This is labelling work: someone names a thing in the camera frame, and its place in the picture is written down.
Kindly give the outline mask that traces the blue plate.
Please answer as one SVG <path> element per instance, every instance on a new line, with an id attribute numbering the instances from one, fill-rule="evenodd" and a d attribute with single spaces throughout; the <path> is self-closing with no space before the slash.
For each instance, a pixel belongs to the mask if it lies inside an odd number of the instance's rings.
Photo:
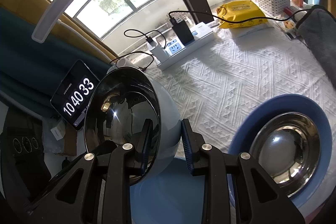
<path id="1" fill-rule="evenodd" d="M 154 178 L 130 187 L 133 223 L 201 223 L 205 176 L 192 176 L 176 157 Z"/>

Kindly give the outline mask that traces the light blue steel bowl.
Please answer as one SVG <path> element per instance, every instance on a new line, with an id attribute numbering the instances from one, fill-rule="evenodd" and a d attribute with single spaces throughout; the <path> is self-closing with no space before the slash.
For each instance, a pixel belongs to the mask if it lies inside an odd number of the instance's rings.
<path id="1" fill-rule="evenodd" d="M 181 116 L 170 93 L 135 67 L 109 72 L 94 89 L 84 120 L 87 152 L 98 153 L 112 141 L 122 146 L 141 132 L 145 121 L 153 124 L 148 163 L 143 174 L 131 174 L 137 184 L 165 170 L 173 160 L 181 138 Z"/>

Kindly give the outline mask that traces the large blue bowl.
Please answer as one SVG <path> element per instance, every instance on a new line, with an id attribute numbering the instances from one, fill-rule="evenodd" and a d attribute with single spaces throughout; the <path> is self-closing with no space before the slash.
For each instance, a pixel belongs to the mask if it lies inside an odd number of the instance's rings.
<path id="1" fill-rule="evenodd" d="M 299 94 L 282 94 L 265 101 L 244 120 L 232 139 L 228 153 L 237 155 L 246 152 L 252 145 L 252 138 L 257 135 L 257 130 L 261 128 L 263 123 L 274 118 L 277 114 L 289 110 L 306 114 L 322 134 L 321 160 L 317 165 L 317 171 L 311 182 L 291 198 L 300 212 L 303 215 L 308 215 L 326 200 L 325 197 L 315 197 L 314 194 L 322 189 L 321 184 L 326 177 L 332 155 L 332 133 L 329 120 L 313 100 Z"/>

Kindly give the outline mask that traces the white lace tablecloth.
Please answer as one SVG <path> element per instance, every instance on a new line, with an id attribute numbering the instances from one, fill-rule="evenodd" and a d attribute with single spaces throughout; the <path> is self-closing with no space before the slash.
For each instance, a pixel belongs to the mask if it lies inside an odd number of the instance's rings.
<path id="1" fill-rule="evenodd" d="M 223 152 L 247 116 L 281 94 L 312 99 L 335 128 L 335 89 L 310 50 L 277 27 L 239 38 L 216 28 L 212 42 L 147 74 L 169 91 L 181 117 Z"/>

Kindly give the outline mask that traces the cardboard box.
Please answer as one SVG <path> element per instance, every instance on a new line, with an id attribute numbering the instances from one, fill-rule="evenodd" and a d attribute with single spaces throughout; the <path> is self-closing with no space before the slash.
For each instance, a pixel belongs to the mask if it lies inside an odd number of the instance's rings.
<path id="1" fill-rule="evenodd" d="M 42 143 L 44 153 L 76 156 L 77 131 L 63 119 L 42 119 Z"/>

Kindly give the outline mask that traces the black tablet showing clock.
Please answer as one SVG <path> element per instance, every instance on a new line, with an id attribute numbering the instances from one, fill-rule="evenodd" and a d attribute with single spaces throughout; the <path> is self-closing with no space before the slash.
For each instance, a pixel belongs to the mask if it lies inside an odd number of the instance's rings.
<path id="1" fill-rule="evenodd" d="M 75 130 L 84 126 L 84 118 L 98 78 L 87 65 L 77 60 L 60 82 L 50 103 Z"/>

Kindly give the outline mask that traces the white phone charger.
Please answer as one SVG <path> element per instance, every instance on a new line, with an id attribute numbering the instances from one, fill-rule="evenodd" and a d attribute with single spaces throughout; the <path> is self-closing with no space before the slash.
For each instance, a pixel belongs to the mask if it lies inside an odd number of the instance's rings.
<path id="1" fill-rule="evenodd" d="M 157 43 L 156 40 L 151 38 L 150 36 L 146 38 L 148 50 L 161 62 L 165 62 L 169 55 L 168 53 L 161 47 L 160 44 Z"/>

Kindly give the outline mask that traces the white power strip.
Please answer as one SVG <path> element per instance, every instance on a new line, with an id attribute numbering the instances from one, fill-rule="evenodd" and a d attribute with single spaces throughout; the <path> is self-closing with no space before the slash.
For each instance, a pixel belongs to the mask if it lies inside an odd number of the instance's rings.
<path id="1" fill-rule="evenodd" d="M 205 46 L 209 42 L 212 42 L 215 39 L 215 34 L 209 26 L 203 22 L 190 28 L 191 33 L 194 36 L 192 42 L 184 46 L 177 36 L 174 36 L 173 40 L 167 43 L 166 48 L 164 49 L 169 58 L 161 63 L 156 57 L 157 67 L 164 71 L 168 67 L 171 67 L 173 64 L 177 63 L 181 59 L 187 57 L 191 53 L 195 52 L 199 48 Z"/>

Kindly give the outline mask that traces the black power adapter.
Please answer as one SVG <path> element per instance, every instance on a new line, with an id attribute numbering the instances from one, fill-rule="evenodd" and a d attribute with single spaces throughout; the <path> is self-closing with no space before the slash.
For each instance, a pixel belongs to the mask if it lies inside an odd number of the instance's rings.
<path id="1" fill-rule="evenodd" d="M 183 19 L 170 17 L 170 22 L 172 24 L 173 31 L 184 46 L 193 41 L 194 36 Z"/>

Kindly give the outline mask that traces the teal curtain left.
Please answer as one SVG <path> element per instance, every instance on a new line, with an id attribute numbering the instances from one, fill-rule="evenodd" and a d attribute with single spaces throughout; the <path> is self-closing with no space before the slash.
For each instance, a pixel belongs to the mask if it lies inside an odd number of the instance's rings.
<path id="1" fill-rule="evenodd" d="M 50 35 L 40 44 L 32 40 L 34 27 L 1 9 L 1 91 L 45 118 L 57 111 L 50 100 L 67 72 L 82 60 L 102 79 L 109 64 Z"/>

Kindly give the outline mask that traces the yellow wet wipes pack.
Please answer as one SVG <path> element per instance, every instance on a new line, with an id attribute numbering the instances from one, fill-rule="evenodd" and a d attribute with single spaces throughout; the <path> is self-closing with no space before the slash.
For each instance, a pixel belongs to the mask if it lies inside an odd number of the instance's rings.
<path id="1" fill-rule="evenodd" d="M 251 19 L 264 17 L 264 13 L 251 0 L 232 1 L 217 8 L 217 16 L 225 19 L 220 21 L 220 28 L 243 28 L 267 23 L 267 19 Z"/>

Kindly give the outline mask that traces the white desk lamp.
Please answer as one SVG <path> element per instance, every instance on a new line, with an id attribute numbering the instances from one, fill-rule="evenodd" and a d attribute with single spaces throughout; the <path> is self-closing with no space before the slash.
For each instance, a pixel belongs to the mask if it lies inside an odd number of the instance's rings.
<path id="1" fill-rule="evenodd" d="M 93 51 L 93 53 L 97 53 L 99 57 L 102 57 L 103 61 L 109 62 L 110 68 L 108 69 L 107 73 L 110 73 L 111 71 L 120 67 L 135 68 L 135 65 L 131 63 L 126 57 L 116 58 L 116 60 L 113 61 L 103 51 L 98 49 L 89 40 L 84 38 L 82 34 L 60 20 L 63 12 L 73 1 L 74 0 L 53 0 L 43 13 L 42 17 L 39 19 L 38 24 L 36 25 L 31 35 L 31 38 L 40 44 L 44 43 L 55 24 L 59 24 L 60 26 L 65 27 L 67 30 L 75 34 L 80 39 L 80 42 L 83 42 L 86 46 L 88 46 L 89 49 Z"/>

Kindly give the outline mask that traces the grey folded towel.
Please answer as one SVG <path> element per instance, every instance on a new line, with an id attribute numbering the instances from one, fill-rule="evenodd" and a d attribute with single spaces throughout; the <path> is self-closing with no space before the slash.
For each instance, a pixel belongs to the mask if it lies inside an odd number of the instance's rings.
<path id="1" fill-rule="evenodd" d="M 298 34 L 330 80 L 335 78 L 335 17 L 323 6 L 314 5 L 296 24 Z"/>

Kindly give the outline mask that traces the yellow curtain left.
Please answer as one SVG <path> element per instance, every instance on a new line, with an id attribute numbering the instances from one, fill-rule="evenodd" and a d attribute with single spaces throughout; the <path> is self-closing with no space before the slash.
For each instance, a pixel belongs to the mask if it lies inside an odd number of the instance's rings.
<path id="1" fill-rule="evenodd" d="M 50 2 L 50 0 L 1 0 L 1 7 L 36 26 Z M 60 20 L 77 31 L 79 35 L 63 25 L 54 26 L 51 35 L 91 56 L 97 57 L 105 63 L 117 57 L 114 51 L 105 46 L 100 39 L 94 38 L 92 34 L 82 29 L 67 14 L 62 14 Z"/>

